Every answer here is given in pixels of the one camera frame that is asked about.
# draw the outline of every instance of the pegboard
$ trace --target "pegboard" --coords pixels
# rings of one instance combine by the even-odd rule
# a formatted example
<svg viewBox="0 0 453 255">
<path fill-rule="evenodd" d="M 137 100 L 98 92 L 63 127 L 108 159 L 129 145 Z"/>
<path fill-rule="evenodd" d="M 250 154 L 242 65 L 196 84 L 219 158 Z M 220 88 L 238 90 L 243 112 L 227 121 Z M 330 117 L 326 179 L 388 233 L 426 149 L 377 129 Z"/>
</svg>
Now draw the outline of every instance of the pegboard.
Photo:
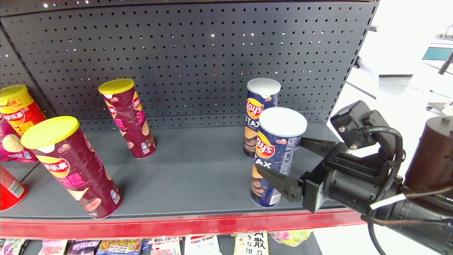
<svg viewBox="0 0 453 255">
<path fill-rule="evenodd" d="M 58 115 L 110 119 L 97 87 L 123 77 L 134 79 L 149 118 L 243 115 L 247 81 L 268 77 L 282 84 L 280 106 L 318 111 L 323 117 L 311 122 L 325 122 L 377 6 L 117 4 L 68 10 L 54 6 L 52 11 L 2 18 Z"/>
<path fill-rule="evenodd" d="M 16 84 L 27 85 L 30 94 L 36 100 L 44 114 L 48 118 L 55 116 L 54 110 L 24 68 L 17 53 L 13 50 L 3 33 L 3 30 L 0 29 L 0 88 Z"/>
<path fill-rule="evenodd" d="M 308 122 L 322 122 L 326 118 L 326 111 L 303 111 Z M 185 116 L 162 116 L 147 117 L 151 129 L 167 128 L 203 128 L 203 127 L 223 127 L 223 126 L 242 126 L 244 124 L 243 113 L 225 114 L 203 114 Z M 117 130 L 115 122 L 111 119 L 80 120 L 80 127 L 85 132 L 101 132 Z"/>
</svg>

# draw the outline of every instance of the red shelf edge strip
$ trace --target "red shelf edge strip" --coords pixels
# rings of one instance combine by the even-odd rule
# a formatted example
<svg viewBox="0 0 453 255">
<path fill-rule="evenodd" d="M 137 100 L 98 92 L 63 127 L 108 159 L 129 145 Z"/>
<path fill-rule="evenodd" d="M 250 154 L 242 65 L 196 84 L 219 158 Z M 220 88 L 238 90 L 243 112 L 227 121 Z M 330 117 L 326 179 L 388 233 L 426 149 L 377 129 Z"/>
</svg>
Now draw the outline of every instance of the red shelf edge strip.
<svg viewBox="0 0 453 255">
<path fill-rule="evenodd" d="M 0 236 L 25 239 L 118 239 L 185 236 L 254 231 L 314 229 L 363 224 L 352 210 L 307 211 L 255 215 L 188 216 L 185 218 L 129 218 L 106 221 L 31 221 L 0 219 Z"/>
</svg>

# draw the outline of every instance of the lay's stax can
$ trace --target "lay's stax can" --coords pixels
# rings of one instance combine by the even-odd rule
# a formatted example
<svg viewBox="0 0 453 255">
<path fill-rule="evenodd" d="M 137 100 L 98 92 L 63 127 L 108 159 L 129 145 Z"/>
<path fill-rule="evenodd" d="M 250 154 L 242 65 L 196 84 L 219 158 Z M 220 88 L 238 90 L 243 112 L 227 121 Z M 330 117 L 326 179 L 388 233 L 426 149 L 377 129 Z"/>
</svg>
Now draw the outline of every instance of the lay's stax can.
<svg viewBox="0 0 453 255">
<path fill-rule="evenodd" d="M 269 78 L 256 78 L 247 83 L 244 153 L 250 159 L 255 157 L 260 114 L 264 109 L 277 106 L 280 89 L 280 83 Z"/>
<path fill-rule="evenodd" d="M 273 107 L 261 113 L 250 189 L 257 205 L 274 207 L 279 203 L 281 194 L 263 179 L 256 165 L 288 175 L 294 152 L 306 129 L 305 117 L 292 109 Z"/>
</svg>

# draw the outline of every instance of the store shelf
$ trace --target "store shelf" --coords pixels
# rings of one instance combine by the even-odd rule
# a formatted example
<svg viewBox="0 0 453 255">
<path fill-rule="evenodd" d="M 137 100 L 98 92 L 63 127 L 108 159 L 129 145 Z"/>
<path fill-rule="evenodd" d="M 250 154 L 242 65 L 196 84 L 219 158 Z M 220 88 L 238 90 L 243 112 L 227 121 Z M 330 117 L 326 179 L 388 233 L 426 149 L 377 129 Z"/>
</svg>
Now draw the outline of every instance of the store shelf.
<svg viewBox="0 0 453 255">
<path fill-rule="evenodd" d="M 2 236 L 119 238 L 153 235 L 315 228 L 357 224 L 359 215 L 333 201 L 318 214 L 282 200 L 265 209 L 250 198 L 252 161 L 242 152 L 243 127 L 155 132 L 157 151 L 134 159 L 119 132 L 87 133 L 124 195 L 109 219 L 93 220 L 41 165 L 23 181 L 26 198 L 1 217 Z M 306 137 L 336 140 L 327 126 L 310 124 Z M 291 174 L 312 170 L 321 157 L 299 148 Z"/>
<path fill-rule="evenodd" d="M 19 181 L 25 179 L 25 177 L 39 164 L 37 163 L 23 163 L 17 161 L 6 161 L 0 163 L 8 172 L 11 173 L 14 178 Z"/>
<path fill-rule="evenodd" d="M 234 252 L 234 237 L 230 235 L 219 235 L 219 247 L 223 255 L 232 255 Z M 279 244 L 271 236 L 268 236 L 269 240 L 269 255 L 321 255 L 321 250 L 318 246 L 318 242 L 312 233 L 311 236 L 297 247 L 285 246 Z M 180 242 L 181 250 L 184 254 L 184 242 Z M 41 240 L 30 240 L 27 247 L 22 255 L 37 255 L 41 250 Z M 150 255 L 149 250 L 144 250 L 140 255 Z"/>
</svg>

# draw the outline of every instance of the white cable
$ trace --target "white cable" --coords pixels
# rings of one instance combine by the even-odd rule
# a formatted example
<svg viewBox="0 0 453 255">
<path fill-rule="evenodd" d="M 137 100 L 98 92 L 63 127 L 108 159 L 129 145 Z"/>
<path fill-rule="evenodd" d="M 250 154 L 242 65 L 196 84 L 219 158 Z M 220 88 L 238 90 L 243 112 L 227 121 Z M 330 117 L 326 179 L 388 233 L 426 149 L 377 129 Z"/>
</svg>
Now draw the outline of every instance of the white cable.
<svg viewBox="0 0 453 255">
<path fill-rule="evenodd" d="M 372 203 L 372 204 L 370 204 L 370 208 L 372 210 L 376 210 L 379 207 L 391 205 L 393 203 L 396 203 L 396 202 L 404 200 L 404 199 L 406 199 L 406 196 L 403 193 L 400 193 L 400 194 L 398 194 L 396 196 L 391 196 L 391 197 L 388 197 L 388 198 L 383 199 L 381 201 L 378 201 L 376 203 Z"/>
</svg>

